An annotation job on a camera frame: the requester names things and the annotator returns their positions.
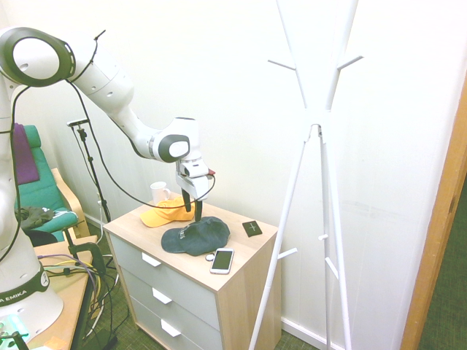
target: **wooden dresser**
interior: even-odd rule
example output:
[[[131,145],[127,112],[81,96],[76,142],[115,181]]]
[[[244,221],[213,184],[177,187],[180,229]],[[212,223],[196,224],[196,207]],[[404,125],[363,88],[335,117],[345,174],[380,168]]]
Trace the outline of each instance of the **wooden dresser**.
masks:
[[[277,228],[258,222],[262,235],[242,226],[253,219],[204,203],[203,217],[218,217],[231,232],[235,254],[228,275],[213,275],[207,254],[172,254],[161,247],[170,228],[145,226],[141,206],[104,226],[135,323],[171,350],[247,350],[266,281]],[[263,319],[257,350],[273,350],[281,337],[280,264]]]

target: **black coaster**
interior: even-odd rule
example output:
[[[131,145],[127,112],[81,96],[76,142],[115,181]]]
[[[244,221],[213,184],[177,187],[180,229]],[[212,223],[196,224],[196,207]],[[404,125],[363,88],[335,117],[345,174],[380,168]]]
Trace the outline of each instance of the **black coaster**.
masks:
[[[244,222],[243,228],[247,231],[248,237],[260,235],[263,233],[256,221]]]

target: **white wall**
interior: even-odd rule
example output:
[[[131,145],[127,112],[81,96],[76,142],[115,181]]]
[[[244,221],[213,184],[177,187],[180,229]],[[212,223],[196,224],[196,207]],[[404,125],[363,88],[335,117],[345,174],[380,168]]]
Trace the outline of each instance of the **white wall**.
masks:
[[[173,117],[201,124],[204,159],[217,172],[208,202],[278,225],[290,166],[302,132],[303,104],[286,58],[273,0],[1,0],[11,25],[60,36],[107,32],[105,46],[131,75],[132,103],[143,122],[163,128]],[[333,8],[324,0],[284,5],[301,48],[309,102],[320,93]],[[467,3],[361,0],[349,51],[365,59],[348,68],[333,113],[353,348],[399,349],[426,231],[466,72]],[[125,136],[87,101],[104,158],[124,188],[148,201],[155,180],[176,190],[174,166],[139,159]],[[64,82],[28,91],[18,121],[38,125],[47,156],[98,217],[96,191],[66,121],[82,111]],[[96,148],[88,141],[97,159]],[[96,161],[113,217],[139,204],[116,190]],[[325,336],[320,159],[306,149],[283,250],[282,315]],[[339,291],[333,341],[343,345]]]

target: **door frame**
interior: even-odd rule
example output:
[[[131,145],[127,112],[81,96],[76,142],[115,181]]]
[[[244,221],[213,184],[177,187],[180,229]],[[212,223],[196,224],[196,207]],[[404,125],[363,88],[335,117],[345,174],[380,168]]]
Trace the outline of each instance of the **door frame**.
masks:
[[[401,350],[417,350],[467,173],[467,77],[452,128],[443,173],[406,320]]]

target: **white smartphone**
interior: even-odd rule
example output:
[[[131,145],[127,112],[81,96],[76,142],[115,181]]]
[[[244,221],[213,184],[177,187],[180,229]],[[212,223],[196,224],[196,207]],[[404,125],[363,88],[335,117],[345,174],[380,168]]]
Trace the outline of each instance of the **white smartphone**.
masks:
[[[212,261],[211,273],[226,275],[231,272],[234,250],[232,248],[219,248]]]

